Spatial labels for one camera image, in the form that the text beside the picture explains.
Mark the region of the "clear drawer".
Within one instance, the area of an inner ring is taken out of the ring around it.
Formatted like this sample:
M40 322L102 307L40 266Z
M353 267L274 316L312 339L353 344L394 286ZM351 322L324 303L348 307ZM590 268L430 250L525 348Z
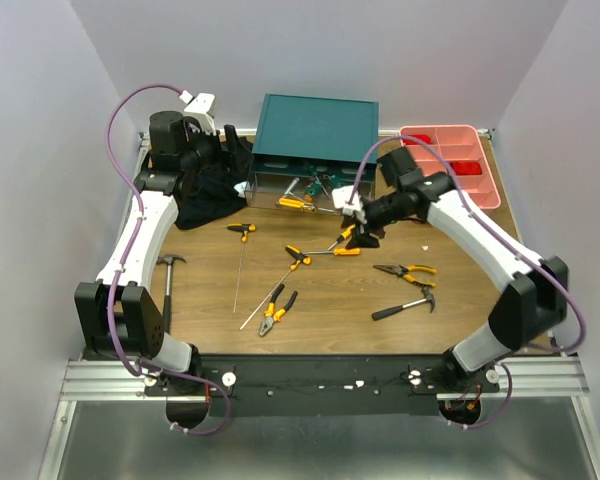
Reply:
M344 175L251 174L244 187L250 207L296 213L337 214L332 193L348 186L354 178Z

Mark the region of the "small green screwdriver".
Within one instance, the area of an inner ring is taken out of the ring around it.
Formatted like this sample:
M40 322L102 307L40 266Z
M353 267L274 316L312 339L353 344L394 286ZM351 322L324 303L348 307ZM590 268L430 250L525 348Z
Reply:
M349 183L349 179L340 174L330 174L327 178L333 188L340 188Z

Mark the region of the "teal drawer cabinet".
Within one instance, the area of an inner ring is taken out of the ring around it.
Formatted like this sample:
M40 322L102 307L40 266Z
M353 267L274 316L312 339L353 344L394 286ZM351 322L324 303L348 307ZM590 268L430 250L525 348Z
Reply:
M353 177L379 140L379 104L283 94L264 98L249 176L255 173L308 175L309 162L321 173Z

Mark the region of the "yellow black long rod driver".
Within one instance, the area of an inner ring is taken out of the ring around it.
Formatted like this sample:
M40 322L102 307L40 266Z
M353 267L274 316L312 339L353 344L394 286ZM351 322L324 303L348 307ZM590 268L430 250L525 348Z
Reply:
M303 253L299 248L286 245L285 251L293 258L292 264L289 266L289 269L286 273L278 280L278 282L274 285L274 287L270 290L270 292L263 298L263 300L258 304L258 306L252 311L252 313L246 318L246 320L239 327L239 330L242 331L251 319L258 313L258 311L264 306L264 304L270 299L273 295L276 288L281 285L284 280L295 270L297 270L301 265L310 265L312 260L308 254Z

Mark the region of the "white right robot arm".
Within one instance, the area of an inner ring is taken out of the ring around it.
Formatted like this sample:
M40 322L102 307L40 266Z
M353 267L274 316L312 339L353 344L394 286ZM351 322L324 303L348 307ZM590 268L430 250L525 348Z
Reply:
M487 274L500 296L485 323L442 355L436 376L460 392L477 371L530 345L566 317L568 268L544 259L484 214L447 172L425 175L405 147L379 160L393 192L363 198L356 185L333 191L334 207L353 229L352 248L376 248L386 226L415 216L454 240Z

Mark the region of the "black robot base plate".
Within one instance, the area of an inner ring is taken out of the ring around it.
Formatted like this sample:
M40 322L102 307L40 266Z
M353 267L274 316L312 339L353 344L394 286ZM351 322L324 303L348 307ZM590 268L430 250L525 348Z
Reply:
M198 382L160 376L145 394L170 402L200 401L200 413L220 417L432 415L439 401L499 390L487 370L448 380L439 354L204 354Z

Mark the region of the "yellow screwdriver large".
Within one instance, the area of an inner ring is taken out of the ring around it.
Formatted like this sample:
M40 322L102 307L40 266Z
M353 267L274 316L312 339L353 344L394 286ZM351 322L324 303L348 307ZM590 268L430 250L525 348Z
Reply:
M348 240L352 233L355 231L356 229L356 225L355 224L351 224L349 225L343 232L341 232L339 234L339 236L336 238L336 240L328 247L329 250L334 250L336 246L338 246L340 243L344 242L345 240Z

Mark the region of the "yellow screwdriver small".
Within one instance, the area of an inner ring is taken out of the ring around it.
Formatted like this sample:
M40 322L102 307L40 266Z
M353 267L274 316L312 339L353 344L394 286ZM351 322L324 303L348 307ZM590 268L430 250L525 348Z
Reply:
M361 253L360 248L333 248L327 250L314 250L314 251L306 251L304 255L306 256L316 256L316 255L331 255L331 256L357 256Z

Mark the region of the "green screwdriver long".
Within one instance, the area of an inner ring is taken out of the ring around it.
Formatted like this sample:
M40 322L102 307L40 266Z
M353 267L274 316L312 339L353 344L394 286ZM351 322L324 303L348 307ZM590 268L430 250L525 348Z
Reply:
M309 163L309 162L305 162L303 164L303 169L304 171L314 180L316 181L321 181L324 177L324 174L321 173L316 166L314 166L313 164Z

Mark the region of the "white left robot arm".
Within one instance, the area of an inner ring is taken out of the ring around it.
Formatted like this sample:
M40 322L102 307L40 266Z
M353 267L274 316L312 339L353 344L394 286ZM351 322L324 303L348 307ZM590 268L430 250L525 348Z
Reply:
M149 139L141 170L124 179L131 209L113 253L95 280L78 284L74 301L89 351L134 376L161 371L189 395L205 380L200 353L171 335L150 294L153 272L171 227L192 230L245 207L235 187L252 145L231 124L217 130L199 114L173 110L151 115Z

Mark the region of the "pink compartment tray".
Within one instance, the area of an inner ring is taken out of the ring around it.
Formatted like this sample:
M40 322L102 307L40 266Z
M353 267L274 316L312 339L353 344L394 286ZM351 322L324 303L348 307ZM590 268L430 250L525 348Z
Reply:
M399 134L423 141L447 160L457 175L460 186L482 210L500 207L500 194L480 136L473 126L403 126Z

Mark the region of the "green screwdriver short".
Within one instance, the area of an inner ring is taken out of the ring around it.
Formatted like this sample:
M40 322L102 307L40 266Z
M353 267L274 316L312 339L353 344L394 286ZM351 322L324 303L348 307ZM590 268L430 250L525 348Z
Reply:
M304 196L312 200L323 192L323 184L320 181L314 180L305 188Z

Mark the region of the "silver T-handle wrench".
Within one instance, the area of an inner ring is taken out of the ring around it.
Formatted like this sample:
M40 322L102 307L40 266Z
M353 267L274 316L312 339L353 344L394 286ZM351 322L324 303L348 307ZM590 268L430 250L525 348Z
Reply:
M284 193L282 194L282 196L279 198L278 202L281 203L283 199L291 199L291 200L298 200L298 201L302 201L302 198L297 196L294 193L295 187L298 185L300 181L299 177L294 177L291 182L288 184L288 186L286 187Z

